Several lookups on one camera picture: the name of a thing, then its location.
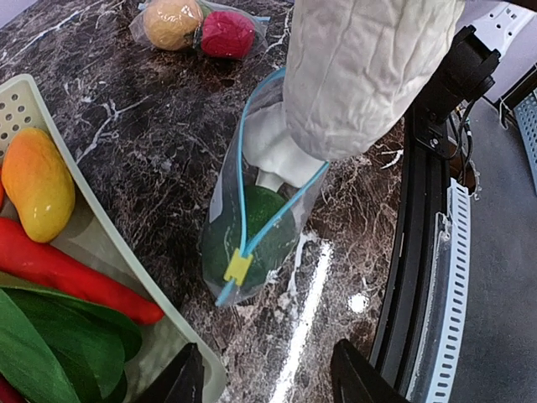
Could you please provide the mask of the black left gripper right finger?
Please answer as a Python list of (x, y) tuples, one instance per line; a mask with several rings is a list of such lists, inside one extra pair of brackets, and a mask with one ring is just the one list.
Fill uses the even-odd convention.
[(331, 384), (335, 403), (408, 403), (346, 339), (333, 348)]

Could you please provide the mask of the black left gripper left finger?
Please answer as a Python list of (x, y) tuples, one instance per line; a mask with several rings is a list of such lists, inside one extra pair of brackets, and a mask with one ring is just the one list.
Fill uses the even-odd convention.
[(153, 383), (152, 402), (202, 402), (204, 367), (196, 343), (187, 343)]

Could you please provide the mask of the dark green toy vegetable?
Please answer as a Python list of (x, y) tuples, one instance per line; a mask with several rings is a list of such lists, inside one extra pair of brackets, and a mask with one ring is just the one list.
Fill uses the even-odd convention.
[(287, 211), (265, 227), (286, 204), (279, 193), (261, 186), (244, 187), (246, 207), (245, 224), (240, 212), (224, 212), (207, 223), (201, 241), (202, 273), (204, 281), (218, 294), (226, 284), (224, 274), (236, 250), (248, 251), (253, 260), (248, 268), (237, 298), (245, 299), (259, 292), (274, 270), (280, 268), (297, 242), (293, 213)]

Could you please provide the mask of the beige perforated plastic basket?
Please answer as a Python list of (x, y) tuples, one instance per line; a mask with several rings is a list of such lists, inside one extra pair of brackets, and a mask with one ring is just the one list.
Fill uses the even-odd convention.
[(141, 328), (141, 351), (127, 364), (125, 400), (135, 401), (187, 343), (194, 343), (204, 367), (202, 400), (217, 401), (227, 382), (221, 360), (180, 315), (114, 227), (70, 154), (34, 78), (21, 74), (1, 85), (1, 150), (7, 150), (12, 138), (27, 127), (42, 129), (52, 138), (75, 182), (75, 210), (53, 246), (150, 299), (164, 311), (164, 318), (157, 324)]

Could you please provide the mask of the spare clear zip bag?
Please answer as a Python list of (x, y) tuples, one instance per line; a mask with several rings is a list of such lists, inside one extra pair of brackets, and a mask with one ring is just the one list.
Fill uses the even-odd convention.
[(217, 177), (201, 237), (202, 274), (216, 306), (258, 294), (293, 252), (329, 165), (288, 135), (285, 70), (254, 89)]

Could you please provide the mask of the white toy garlic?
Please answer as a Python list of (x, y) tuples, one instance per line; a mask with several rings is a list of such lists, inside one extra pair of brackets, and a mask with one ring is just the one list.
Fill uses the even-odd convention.
[(243, 126), (242, 152), (258, 168), (256, 184), (278, 191), (284, 184), (304, 186), (324, 165), (303, 151), (287, 132), (282, 102), (248, 115)]

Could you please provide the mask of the red toy apple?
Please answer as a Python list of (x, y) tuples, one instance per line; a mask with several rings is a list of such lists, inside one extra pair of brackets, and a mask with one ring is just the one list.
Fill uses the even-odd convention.
[(202, 26), (201, 49), (210, 57), (240, 60), (253, 47), (256, 29), (246, 16), (234, 11), (214, 11)]

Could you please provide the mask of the clear zip bag blue zipper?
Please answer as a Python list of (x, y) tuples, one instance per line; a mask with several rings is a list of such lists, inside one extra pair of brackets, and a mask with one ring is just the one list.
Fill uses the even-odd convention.
[(245, 60), (267, 47), (269, 17), (209, 1), (146, 1), (129, 24), (136, 43), (157, 50), (198, 49), (205, 55)]

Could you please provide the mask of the yellow peach toy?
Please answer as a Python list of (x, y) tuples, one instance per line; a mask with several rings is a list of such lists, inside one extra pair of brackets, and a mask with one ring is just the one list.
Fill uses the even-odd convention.
[(203, 12), (197, 1), (151, 1), (143, 11), (143, 29), (149, 42), (161, 50), (182, 50), (193, 43)]

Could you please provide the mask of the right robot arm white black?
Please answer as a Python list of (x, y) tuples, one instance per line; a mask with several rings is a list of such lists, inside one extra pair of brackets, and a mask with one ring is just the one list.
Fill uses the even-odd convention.
[(417, 144), (441, 160), (450, 151), (446, 121), (466, 101), (473, 105), (493, 85), (493, 72), (519, 32), (536, 15), (535, 1), (504, 1), (463, 26), (405, 119)]

